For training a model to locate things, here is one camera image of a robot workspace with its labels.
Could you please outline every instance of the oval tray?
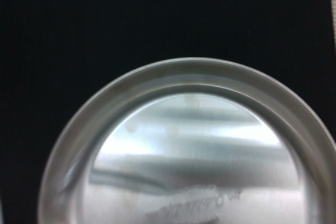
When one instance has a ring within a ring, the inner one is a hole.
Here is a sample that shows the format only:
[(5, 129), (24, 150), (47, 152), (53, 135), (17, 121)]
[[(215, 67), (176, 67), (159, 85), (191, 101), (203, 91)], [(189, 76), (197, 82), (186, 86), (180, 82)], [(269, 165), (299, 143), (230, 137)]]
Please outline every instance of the oval tray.
[(332, 224), (335, 171), (329, 131), (273, 78), (167, 60), (111, 82), (69, 121), (39, 223)]

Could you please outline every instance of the stainless steel tray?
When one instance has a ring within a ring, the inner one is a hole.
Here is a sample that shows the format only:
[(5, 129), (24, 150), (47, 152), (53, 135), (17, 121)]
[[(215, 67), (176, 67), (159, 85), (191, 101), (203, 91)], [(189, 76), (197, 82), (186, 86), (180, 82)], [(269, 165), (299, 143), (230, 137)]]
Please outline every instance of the stainless steel tray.
[(41, 224), (336, 223), (336, 152), (291, 90), (182, 58), (87, 101), (45, 170)]

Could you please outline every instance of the metal surface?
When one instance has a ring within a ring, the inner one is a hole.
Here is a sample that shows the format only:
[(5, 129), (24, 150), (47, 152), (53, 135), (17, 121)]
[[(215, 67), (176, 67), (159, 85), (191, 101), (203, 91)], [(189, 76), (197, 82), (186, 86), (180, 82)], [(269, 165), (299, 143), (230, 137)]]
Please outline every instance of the metal surface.
[(215, 59), (122, 76), (53, 149), (39, 223), (336, 223), (336, 153), (294, 93)]

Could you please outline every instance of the black background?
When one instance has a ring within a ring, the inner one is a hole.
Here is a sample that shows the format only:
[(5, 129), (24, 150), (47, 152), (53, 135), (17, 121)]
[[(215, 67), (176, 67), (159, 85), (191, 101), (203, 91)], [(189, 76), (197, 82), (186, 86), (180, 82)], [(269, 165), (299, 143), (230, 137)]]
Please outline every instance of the black background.
[(99, 88), (155, 61), (242, 63), (299, 94), (336, 137), (336, 58), (326, 0), (2, 1), (0, 190), (5, 223), (36, 223), (62, 128)]

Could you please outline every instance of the silver dish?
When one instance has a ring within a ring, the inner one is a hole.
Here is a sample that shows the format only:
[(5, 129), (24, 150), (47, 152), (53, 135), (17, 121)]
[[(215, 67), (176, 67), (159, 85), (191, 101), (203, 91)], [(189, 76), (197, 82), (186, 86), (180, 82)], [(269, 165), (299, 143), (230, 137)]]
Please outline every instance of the silver dish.
[(41, 224), (336, 223), (335, 142), (291, 90), (182, 58), (87, 101), (44, 174)]

